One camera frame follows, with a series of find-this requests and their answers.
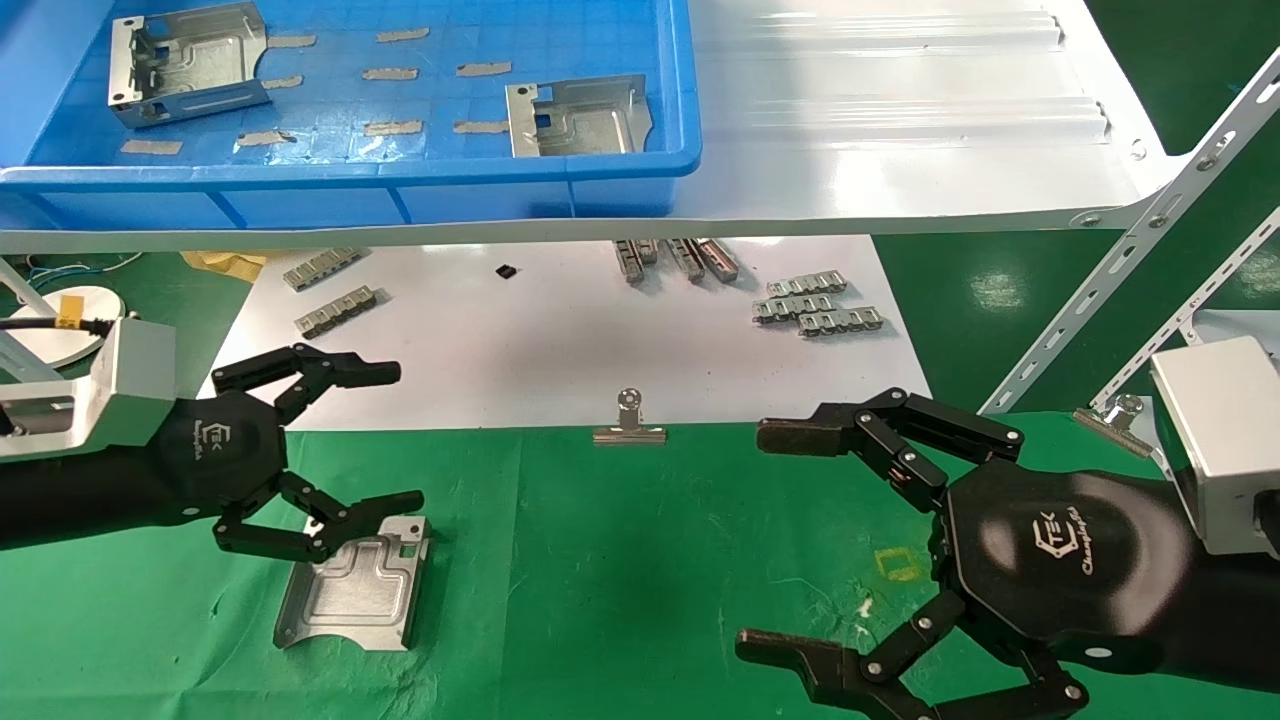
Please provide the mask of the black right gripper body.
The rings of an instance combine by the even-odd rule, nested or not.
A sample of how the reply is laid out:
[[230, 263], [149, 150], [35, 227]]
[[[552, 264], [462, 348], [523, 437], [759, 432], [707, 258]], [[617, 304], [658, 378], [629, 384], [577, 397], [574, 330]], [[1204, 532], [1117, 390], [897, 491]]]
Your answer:
[[988, 462], [948, 487], [960, 588], [1014, 641], [1065, 656], [1158, 656], [1158, 625], [1201, 555], [1174, 486]]

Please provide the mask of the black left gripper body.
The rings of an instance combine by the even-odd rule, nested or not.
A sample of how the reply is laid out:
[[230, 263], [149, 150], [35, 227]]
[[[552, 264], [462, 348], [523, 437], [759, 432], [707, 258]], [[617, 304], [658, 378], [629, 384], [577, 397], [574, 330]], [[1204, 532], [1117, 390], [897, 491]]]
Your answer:
[[179, 400], [150, 439], [161, 500], [152, 527], [230, 514], [246, 519], [282, 492], [285, 439], [278, 410], [243, 392]]

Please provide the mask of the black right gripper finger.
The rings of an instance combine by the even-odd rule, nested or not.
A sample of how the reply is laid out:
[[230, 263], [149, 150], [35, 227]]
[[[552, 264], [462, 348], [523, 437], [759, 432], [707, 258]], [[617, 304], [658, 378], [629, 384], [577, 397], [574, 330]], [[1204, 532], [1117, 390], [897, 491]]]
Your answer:
[[1018, 460], [1023, 436], [1002, 423], [900, 388], [860, 404], [820, 404], [805, 419], [765, 418], [756, 446], [765, 454], [854, 455], [919, 512], [940, 512], [948, 477], [924, 457], [923, 443], [968, 462]]
[[964, 596], [943, 591], [897, 626], [872, 652], [828, 641], [742, 629], [739, 659], [794, 671], [815, 705], [868, 719], [1070, 719], [1089, 702], [1087, 688], [1051, 653], [1015, 650], [1027, 684], [929, 705], [902, 675], [969, 616]]

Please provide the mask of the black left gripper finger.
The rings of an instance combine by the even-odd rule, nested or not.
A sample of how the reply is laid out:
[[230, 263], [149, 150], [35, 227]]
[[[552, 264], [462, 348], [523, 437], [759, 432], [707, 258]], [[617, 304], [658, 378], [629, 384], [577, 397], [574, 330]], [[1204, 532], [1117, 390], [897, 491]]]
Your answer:
[[330, 388], [393, 386], [401, 380], [401, 365], [369, 363], [355, 352], [329, 354], [310, 345], [289, 345], [212, 370], [212, 388], [216, 395], [247, 393], [288, 378], [294, 383], [273, 404], [283, 427]]
[[422, 492], [413, 489], [348, 506], [293, 471], [283, 471], [268, 497], [276, 495], [319, 521], [320, 529], [308, 534], [247, 524], [251, 511], [236, 503], [215, 523], [212, 534], [218, 547], [229, 553], [289, 562], [324, 562], [344, 543], [375, 536], [387, 518], [419, 510], [425, 501]]

